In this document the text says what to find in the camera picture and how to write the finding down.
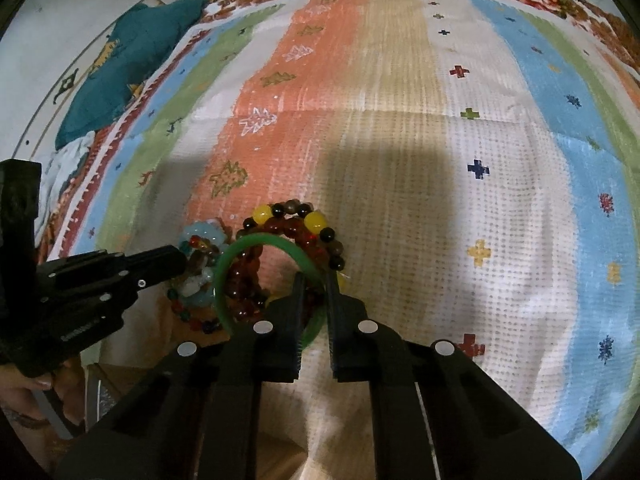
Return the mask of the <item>person's left hand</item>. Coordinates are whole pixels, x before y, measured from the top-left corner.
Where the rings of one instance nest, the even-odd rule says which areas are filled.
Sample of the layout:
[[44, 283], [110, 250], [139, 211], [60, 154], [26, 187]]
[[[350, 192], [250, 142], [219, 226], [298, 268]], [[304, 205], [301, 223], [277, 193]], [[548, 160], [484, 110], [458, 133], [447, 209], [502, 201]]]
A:
[[64, 417], [73, 425], [85, 420], [85, 373], [80, 356], [36, 378], [24, 376], [13, 364], [2, 365], [1, 407], [27, 429], [49, 425], [35, 399], [36, 391], [53, 391], [62, 401]]

